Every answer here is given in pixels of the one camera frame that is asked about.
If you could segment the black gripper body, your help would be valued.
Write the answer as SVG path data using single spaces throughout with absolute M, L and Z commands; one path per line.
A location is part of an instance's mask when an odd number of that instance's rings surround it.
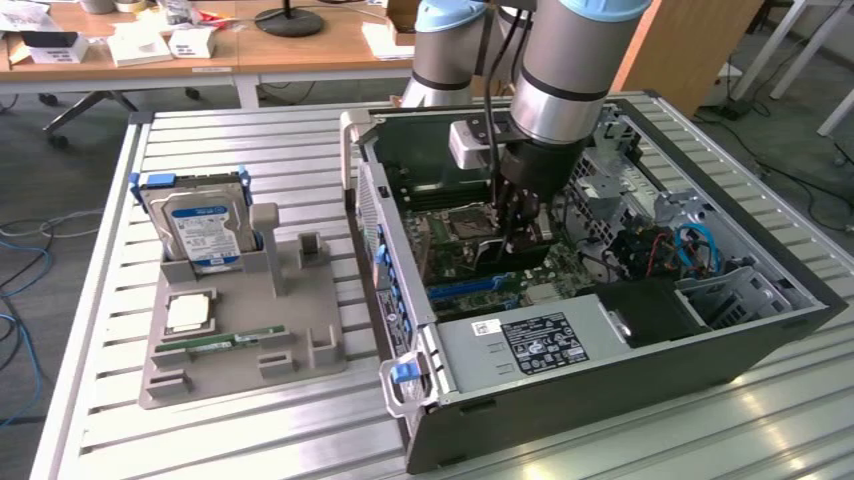
M 522 191 L 535 194 L 541 203 L 551 203 L 568 185 L 589 140 L 549 144 L 525 140 L 506 145 L 501 175 Z

